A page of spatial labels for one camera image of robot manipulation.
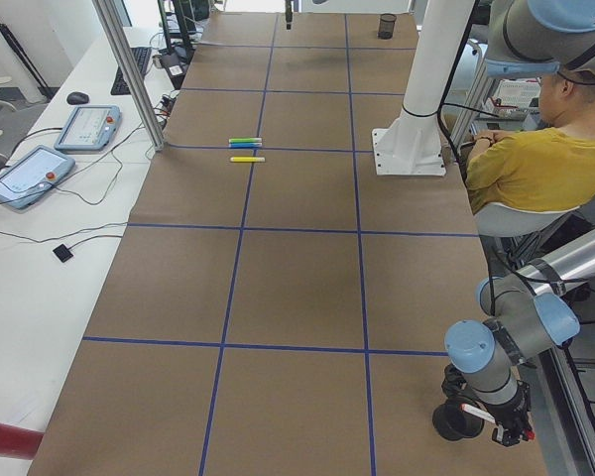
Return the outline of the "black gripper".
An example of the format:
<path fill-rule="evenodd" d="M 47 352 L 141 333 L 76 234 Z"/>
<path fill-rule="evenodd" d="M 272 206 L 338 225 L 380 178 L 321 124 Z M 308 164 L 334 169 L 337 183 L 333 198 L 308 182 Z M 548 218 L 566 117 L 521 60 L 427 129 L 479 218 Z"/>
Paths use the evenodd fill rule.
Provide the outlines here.
<path fill-rule="evenodd" d="M 515 395 L 507 402 L 490 406 L 496 428 L 492 439 L 503 446 L 514 446 L 521 441 L 532 441 L 535 432 L 530 423 L 530 385 L 519 381 Z"/>

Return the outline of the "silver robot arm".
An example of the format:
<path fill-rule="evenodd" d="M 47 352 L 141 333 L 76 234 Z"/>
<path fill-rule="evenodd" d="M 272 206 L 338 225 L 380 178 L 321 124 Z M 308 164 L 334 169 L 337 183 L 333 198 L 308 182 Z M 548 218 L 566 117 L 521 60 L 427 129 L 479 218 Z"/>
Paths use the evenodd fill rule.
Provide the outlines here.
<path fill-rule="evenodd" d="M 566 212 L 595 196 L 595 1 L 496 1 L 487 65 L 493 75 L 536 78 L 543 128 L 484 131 L 466 162 L 471 208 L 499 203 L 528 212 Z M 480 289 L 483 322 L 461 320 L 445 345 L 463 389 L 495 421 L 493 439 L 533 438 L 529 387 L 513 367 L 579 332 L 568 305 L 535 294 L 518 278 Z"/>

